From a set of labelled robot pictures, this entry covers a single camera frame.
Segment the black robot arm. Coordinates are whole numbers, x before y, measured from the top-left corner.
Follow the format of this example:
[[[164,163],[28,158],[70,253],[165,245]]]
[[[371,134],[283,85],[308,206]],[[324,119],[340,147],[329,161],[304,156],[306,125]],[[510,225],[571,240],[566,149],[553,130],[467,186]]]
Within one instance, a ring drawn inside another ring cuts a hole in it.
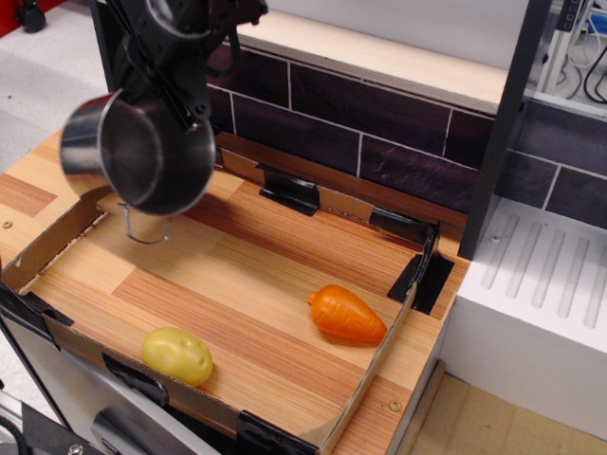
[[[265,1],[107,1],[120,31],[111,74],[134,104],[149,92],[163,98],[184,131],[211,116],[207,78],[238,63],[237,28],[257,25]]]

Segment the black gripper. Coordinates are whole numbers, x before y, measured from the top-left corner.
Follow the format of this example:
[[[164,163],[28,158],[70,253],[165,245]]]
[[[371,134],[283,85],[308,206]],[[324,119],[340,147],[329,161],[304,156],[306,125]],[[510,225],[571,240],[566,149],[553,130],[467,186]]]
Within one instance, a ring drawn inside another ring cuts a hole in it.
[[[123,52],[112,75],[127,102],[164,93],[185,131],[208,124],[212,114],[200,58],[209,37],[207,9],[113,9],[124,29]]]

